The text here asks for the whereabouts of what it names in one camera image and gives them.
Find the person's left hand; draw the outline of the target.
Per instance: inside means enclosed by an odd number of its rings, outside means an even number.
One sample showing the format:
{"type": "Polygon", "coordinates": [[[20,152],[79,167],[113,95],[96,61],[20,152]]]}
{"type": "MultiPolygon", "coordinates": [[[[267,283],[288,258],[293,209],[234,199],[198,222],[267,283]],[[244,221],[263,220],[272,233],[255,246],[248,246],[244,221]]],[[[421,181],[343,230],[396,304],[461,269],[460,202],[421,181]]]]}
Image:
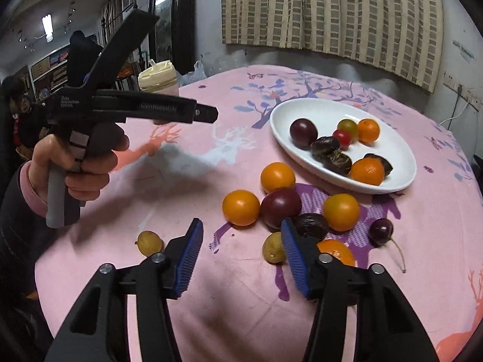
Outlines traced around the person's left hand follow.
{"type": "Polygon", "coordinates": [[[79,201],[97,199],[110,182],[110,172],[118,164],[117,154],[126,151],[129,138],[123,135],[115,149],[97,157],[87,157],[80,164],[61,138],[50,134],[34,148],[32,160],[21,171],[21,189],[25,201],[40,215],[47,212],[49,170],[56,165],[66,171],[67,193],[79,201]]]}

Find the person's left forearm sleeve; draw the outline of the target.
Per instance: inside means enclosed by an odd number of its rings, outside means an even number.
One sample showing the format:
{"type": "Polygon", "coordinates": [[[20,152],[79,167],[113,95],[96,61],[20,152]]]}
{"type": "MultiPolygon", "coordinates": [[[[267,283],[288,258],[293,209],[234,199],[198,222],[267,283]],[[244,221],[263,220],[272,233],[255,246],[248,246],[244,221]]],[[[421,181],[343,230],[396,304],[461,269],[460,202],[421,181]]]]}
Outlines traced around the person's left forearm sleeve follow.
{"type": "Polygon", "coordinates": [[[35,264],[55,235],[46,226],[47,204],[28,179],[30,165],[15,173],[1,207],[1,281],[24,296],[34,291],[35,264]]]}

